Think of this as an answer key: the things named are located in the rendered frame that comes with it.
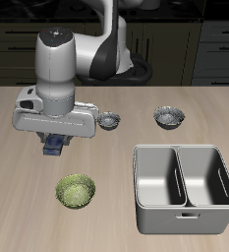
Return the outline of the small grey fluted dish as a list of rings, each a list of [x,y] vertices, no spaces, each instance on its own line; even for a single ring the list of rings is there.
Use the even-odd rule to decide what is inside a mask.
[[[118,114],[107,111],[98,115],[97,123],[98,125],[107,131],[114,130],[118,127],[121,118]]]

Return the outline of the blue cream cheese box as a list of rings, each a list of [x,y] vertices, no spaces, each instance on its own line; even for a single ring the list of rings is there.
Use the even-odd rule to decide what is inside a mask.
[[[50,134],[44,144],[43,153],[46,156],[60,156],[63,148],[64,137]]]

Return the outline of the green bowl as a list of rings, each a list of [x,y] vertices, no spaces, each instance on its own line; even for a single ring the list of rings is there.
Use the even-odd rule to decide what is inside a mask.
[[[56,199],[69,209],[78,210],[89,204],[96,191],[93,180],[84,174],[71,174],[55,188]]]

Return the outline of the large grey fluted dish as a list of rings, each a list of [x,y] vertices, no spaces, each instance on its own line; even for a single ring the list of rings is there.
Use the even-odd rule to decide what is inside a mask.
[[[165,130],[173,130],[182,124],[186,116],[176,107],[161,106],[154,111],[153,118],[161,128]]]

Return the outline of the white two-bin basket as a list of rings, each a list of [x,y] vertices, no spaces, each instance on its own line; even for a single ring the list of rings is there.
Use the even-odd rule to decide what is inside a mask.
[[[133,149],[142,234],[220,234],[229,223],[229,171],[214,145]]]

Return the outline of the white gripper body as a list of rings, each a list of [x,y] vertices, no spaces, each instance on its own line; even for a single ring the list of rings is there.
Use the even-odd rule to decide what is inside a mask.
[[[16,107],[13,112],[13,126],[22,131],[92,138],[95,135],[95,119],[98,114],[98,108],[92,103],[78,101],[71,112],[59,118]]]

